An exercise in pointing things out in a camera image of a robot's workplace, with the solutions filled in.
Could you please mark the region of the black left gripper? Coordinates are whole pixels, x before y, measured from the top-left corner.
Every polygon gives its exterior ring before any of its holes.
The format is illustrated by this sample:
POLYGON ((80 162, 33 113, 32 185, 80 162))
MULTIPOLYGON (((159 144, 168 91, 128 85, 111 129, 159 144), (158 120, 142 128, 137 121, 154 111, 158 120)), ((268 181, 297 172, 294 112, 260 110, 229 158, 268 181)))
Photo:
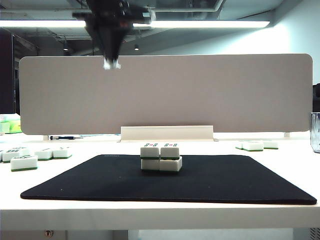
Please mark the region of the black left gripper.
POLYGON ((129 0, 87 0, 88 11, 74 11, 72 16, 86 22, 87 26, 97 25, 97 35, 104 55, 104 68, 118 68, 121 44, 134 24, 150 24, 153 13, 147 8, 129 0), (112 29, 112 57, 110 57, 110 31, 112 29))

